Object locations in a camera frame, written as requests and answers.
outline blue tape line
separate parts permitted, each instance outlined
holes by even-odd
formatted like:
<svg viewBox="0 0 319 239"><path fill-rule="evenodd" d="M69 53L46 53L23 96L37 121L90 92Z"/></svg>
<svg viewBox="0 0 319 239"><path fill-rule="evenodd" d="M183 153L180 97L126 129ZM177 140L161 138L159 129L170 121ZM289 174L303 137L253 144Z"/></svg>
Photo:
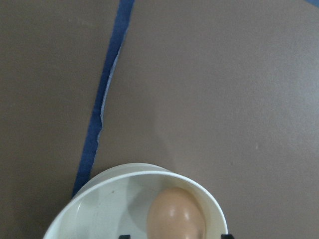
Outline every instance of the blue tape line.
<svg viewBox="0 0 319 239"><path fill-rule="evenodd" d="M79 169L76 175L72 196L89 181L94 164L96 151L99 146L100 132L103 128L105 100L116 63L124 42L129 24L134 0L120 0L115 19L109 49L104 62L100 85L96 95L89 128L87 131Z"/></svg>
<svg viewBox="0 0 319 239"><path fill-rule="evenodd" d="M307 2L319 7L319 0L306 0Z"/></svg>

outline brown egg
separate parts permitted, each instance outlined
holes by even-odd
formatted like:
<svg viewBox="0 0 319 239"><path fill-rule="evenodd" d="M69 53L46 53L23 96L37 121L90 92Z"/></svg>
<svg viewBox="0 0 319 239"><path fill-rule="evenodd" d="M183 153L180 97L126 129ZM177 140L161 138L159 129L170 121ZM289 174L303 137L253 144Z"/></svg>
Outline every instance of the brown egg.
<svg viewBox="0 0 319 239"><path fill-rule="evenodd" d="M148 239L204 239L205 219L192 194L166 189L153 201L147 219Z"/></svg>

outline brown floor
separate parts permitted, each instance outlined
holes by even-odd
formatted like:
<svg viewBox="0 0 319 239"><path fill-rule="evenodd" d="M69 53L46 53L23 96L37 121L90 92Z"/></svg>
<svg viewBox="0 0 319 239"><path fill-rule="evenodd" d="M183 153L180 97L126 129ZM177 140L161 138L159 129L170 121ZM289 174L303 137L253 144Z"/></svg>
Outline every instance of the brown floor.
<svg viewBox="0 0 319 239"><path fill-rule="evenodd" d="M0 3L0 238L70 199L117 1ZM319 234L319 8L137 1L93 175L148 162L220 203L236 239Z"/></svg>

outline floor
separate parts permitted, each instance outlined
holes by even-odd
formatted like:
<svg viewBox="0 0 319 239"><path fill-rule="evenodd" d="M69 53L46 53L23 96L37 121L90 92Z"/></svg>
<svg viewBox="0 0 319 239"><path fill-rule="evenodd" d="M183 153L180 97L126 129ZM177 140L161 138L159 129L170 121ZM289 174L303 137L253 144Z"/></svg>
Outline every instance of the floor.
<svg viewBox="0 0 319 239"><path fill-rule="evenodd" d="M0 238L41 238L70 200L117 4L0 3ZM92 176L156 164L236 239L316 238L318 39L304 0L137 0Z"/></svg>

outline white bowl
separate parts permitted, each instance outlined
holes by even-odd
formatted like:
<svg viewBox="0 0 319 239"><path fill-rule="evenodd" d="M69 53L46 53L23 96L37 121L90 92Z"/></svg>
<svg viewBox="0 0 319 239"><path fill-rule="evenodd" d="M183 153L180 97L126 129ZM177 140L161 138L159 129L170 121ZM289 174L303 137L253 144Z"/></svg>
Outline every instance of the white bowl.
<svg viewBox="0 0 319 239"><path fill-rule="evenodd" d="M44 239L147 239L146 219L152 201L166 188L194 195L206 220L206 238L220 239L227 224L213 196L193 180L145 163L110 168L85 184L59 213Z"/></svg>

